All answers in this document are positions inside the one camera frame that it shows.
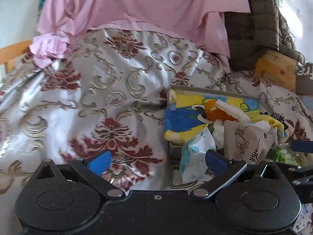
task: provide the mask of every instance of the beige pouch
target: beige pouch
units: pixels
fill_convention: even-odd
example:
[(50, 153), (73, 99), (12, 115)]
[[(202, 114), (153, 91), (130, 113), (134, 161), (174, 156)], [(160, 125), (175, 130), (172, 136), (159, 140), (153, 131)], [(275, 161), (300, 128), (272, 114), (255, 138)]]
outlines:
[(259, 164), (273, 144), (273, 137), (263, 129), (226, 120), (224, 122), (224, 156)]

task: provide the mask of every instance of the black mechanical device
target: black mechanical device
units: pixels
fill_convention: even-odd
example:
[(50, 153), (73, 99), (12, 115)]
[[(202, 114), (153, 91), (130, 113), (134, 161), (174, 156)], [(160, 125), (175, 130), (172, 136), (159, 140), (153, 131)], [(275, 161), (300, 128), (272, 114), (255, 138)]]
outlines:
[(89, 169), (89, 160), (63, 165), (44, 160), (16, 201), (21, 234), (295, 234), (301, 202), (312, 202), (312, 168), (271, 160), (247, 165), (213, 154), (227, 169), (190, 195), (126, 196)]

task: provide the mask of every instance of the pink cloth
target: pink cloth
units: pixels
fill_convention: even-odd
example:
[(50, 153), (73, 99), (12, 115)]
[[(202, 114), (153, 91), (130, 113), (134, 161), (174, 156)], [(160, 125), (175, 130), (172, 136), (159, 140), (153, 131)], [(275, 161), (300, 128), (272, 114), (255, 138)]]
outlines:
[(38, 24), (43, 35), (34, 39), (30, 49), (36, 63), (45, 66), (48, 56), (65, 56), (65, 43), (73, 43), (88, 29), (111, 26), (170, 33), (230, 57), (225, 11), (249, 13), (248, 0), (46, 0)]

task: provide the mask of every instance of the screw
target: screw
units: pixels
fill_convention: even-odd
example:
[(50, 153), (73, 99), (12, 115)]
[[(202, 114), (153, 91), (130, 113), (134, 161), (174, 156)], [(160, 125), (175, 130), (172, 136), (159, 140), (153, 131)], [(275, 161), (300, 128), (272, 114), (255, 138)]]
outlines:
[(155, 195), (155, 196), (154, 196), (154, 199), (155, 199), (155, 200), (161, 200), (161, 199), (162, 199), (162, 196), (161, 196), (161, 195)]
[(209, 195), (209, 192), (206, 189), (198, 188), (193, 191), (193, 194), (197, 197), (205, 197)]
[(123, 191), (120, 189), (111, 189), (107, 192), (110, 197), (121, 197), (123, 195)]
[(300, 185), (301, 184), (301, 182), (299, 181), (299, 180), (295, 180), (295, 181), (293, 181), (292, 182), (294, 185)]

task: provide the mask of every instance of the white wall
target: white wall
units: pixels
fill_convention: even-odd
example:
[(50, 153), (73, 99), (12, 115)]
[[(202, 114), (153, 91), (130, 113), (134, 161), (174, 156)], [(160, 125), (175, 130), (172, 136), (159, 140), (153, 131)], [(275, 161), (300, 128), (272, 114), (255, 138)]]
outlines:
[(303, 37), (295, 40), (296, 49), (313, 62), (313, 0), (284, 0), (298, 14)]
[(36, 34), (39, 0), (0, 0), (0, 48)]

